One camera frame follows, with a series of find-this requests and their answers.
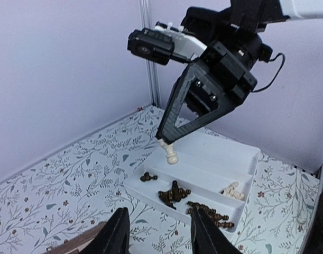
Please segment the white wall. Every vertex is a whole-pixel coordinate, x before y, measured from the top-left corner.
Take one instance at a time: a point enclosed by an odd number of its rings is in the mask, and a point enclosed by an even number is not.
[[[150,102],[139,2],[0,0],[0,181]]]
[[[189,6],[219,11],[229,7],[229,1],[155,1],[153,23],[179,25]],[[270,24],[261,38],[274,49],[273,56],[285,53],[283,70],[270,89],[251,94],[240,108],[210,127],[285,162],[315,170],[323,163],[323,20]],[[279,64],[255,65],[257,88],[268,84]],[[174,62],[158,66],[163,106],[183,68]]]

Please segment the white chess piece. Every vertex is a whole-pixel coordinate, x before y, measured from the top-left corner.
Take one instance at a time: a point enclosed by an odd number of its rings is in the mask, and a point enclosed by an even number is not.
[[[245,195],[235,190],[238,186],[239,182],[231,183],[227,188],[224,188],[222,190],[223,195],[234,199],[243,200],[245,198]]]
[[[174,152],[173,145],[174,144],[167,144],[163,139],[159,140],[160,146],[165,149],[167,155],[167,162],[170,165],[176,164],[179,161],[178,155],[176,152]]]

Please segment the dark brown chess piece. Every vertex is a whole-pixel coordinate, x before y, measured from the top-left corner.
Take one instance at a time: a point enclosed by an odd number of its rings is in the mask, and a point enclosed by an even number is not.
[[[176,202],[180,202],[181,201],[181,195],[180,195],[179,186],[178,186],[177,181],[174,180],[172,182],[171,190],[173,192],[173,200],[176,201]]]
[[[191,207],[199,207],[200,203],[198,202],[192,202],[192,201],[187,201],[187,204]]]
[[[224,221],[224,222],[218,222],[218,221],[216,221],[215,222],[215,225],[217,225],[217,227],[219,227],[219,228],[224,228],[224,229],[226,229],[226,228],[230,229],[230,228],[233,228],[234,227],[234,223],[233,222],[226,222],[226,221]]]
[[[169,201],[171,201],[171,202],[174,201],[174,193],[172,190],[166,191],[166,195],[167,195],[167,198]]]
[[[219,221],[219,220],[224,220],[224,221],[228,221],[229,220],[229,216],[228,215],[221,215],[219,213],[215,213],[211,215],[211,218],[214,221]]]
[[[150,180],[157,180],[158,176],[150,176],[149,172],[144,173],[142,177],[140,177],[140,180],[142,182],[150,181]]]
[[[181,198],[186,198],[189,194],[191,194],[190,189],[179,188],[179,195],[181,196]]]
[[[158,196],[160,198],[160,200],[168,207],[173,208],[174,210],[176,210],[176,208],[174,207],[173,203],[170,202],[170,200],[168,199],[168,195],[167,192],[162,192],[161,190],[158,191]]]

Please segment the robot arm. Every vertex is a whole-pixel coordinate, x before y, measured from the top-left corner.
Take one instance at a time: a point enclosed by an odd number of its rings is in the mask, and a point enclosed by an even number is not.
[[[128,38],[132,54],[161,65],[169,60],[187,64],[173,86],[156,137],[172,144],[259,91],[250,70],[257,61],[273,60],[273,50],[258,35],[267,24],[319,18],[323,0],[231,0],[220,12],[188,8],[178,28],[158,22],[153,30],[135,30]],[[198,117],[177,127],[184,103]]]

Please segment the floral tablecloth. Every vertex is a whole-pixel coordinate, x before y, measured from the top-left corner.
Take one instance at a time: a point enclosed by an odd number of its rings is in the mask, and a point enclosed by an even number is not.
[[[123,206],[130,211],[132,254],[191,253],[189,225],[139,202],[122,185],[158,145],[162,114],[148,107],[0,184],[0,254],[44,253]],[[311,175],[262,154],[230,241],[246,254],[297,253],[318,185]]]

